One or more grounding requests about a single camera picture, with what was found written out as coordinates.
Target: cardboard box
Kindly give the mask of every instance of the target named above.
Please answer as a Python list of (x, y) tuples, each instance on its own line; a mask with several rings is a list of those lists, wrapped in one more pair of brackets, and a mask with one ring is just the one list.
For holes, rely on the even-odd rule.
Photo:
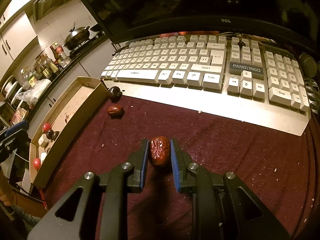
[[(53, 104), (30, 143), (29, 170), (33, 185), (40, 188), (46, 187), (51, 174), (70, 143), (94, 111), (107, 98), (107, 94), (107, 88), (99, 79), (78, 77)], [(65, 121), (66, 115), (69, 115), (67, 123)], [(60, 134), (55, 141), (51, 141), (45, 148), (41, 148), (38, 140), (43, 134), (42, 126), (45, 123), (50, 123), (52, 129), (60, 131)], [(49, 148), (51, 149), (48, 151), (47, 157), (37, 171), (33, 167), (33, 159), (39, 158), (40, 154)]]

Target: red date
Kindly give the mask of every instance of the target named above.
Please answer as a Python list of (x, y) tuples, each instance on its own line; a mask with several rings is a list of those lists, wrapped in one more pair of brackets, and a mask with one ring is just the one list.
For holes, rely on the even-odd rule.
[(149, 161), (154, 167), (164, 167), (170, 161), (170, 143), (166, 137), (154, 137), (150, 142)]

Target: monitor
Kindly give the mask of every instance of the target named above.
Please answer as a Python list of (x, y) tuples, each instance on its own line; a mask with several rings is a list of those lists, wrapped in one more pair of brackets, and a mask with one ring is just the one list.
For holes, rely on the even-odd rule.
[(316, 51), (317, 13), (308, 0), (82, 0), (114, 43), (161, 33), (231, 31)]

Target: plastic bag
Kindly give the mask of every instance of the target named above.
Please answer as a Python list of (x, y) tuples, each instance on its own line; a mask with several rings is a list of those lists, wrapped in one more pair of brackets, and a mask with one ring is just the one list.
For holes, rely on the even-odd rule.
[(34, 105), (36, 104), (36, 102), (38, 102), (39, 97), (50, 85), (50, 83), (51, 81), (49, 79), (39, 80), (32, 89), (16, 94), (14, 98), (26, 101)]

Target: table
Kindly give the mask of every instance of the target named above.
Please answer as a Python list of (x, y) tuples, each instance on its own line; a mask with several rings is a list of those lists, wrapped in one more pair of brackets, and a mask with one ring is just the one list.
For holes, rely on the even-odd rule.
[[(114, 105), (108, 100), (70, 145), (44, 191), (49, 207), (85, 172), (110, 171), (142, 138), (159, 135), (177, 138), (209, 171), (235, 172), (290, 235), (301, 231), (319, 202), (320, 128), (314, 116), (298, 137), (138, 98), (123, 96), (118, 104), (125, 109), (122, 119), (107, 115)], [(128, 196), (129, 239), (190, 239), (191, 206), (190, 197), (176, 193), (170, 168), (149, 165), (143, 193)]]

